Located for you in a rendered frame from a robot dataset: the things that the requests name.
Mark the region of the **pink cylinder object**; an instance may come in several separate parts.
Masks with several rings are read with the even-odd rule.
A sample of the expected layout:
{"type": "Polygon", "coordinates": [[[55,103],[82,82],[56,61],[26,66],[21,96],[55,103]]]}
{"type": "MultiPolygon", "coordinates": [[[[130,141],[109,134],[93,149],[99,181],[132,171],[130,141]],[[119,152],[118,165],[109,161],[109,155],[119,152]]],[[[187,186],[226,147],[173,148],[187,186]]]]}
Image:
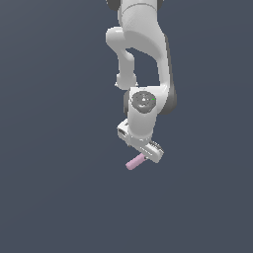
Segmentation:
{"type": "Polygon", "coordinates": [[[144,161],[145,161],[145,156],[142,153],[140,153],[126,164],[126,168],[128,170],[133,170],[135,167],[137,167],[144,161]]]}

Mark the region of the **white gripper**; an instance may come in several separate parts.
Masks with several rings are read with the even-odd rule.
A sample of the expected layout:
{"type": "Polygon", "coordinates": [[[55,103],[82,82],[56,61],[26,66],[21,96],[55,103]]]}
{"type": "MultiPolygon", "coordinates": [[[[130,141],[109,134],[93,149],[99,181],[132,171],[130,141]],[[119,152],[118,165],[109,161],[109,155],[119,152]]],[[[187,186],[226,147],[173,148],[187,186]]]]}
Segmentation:
{"type": "Polygon", "coordinates": [[[127,120],[124,120],[117,126],[118,137],[122,139],[127,146],[131,146],[140,153],[142,153],[145,158],[153,161],[154,163],[158,163],[164,154],[164,150],[162,149],[162,147],[153,140],[150,140],[146,145],[142,146],[131,144],[127,128],[127,120]]]}

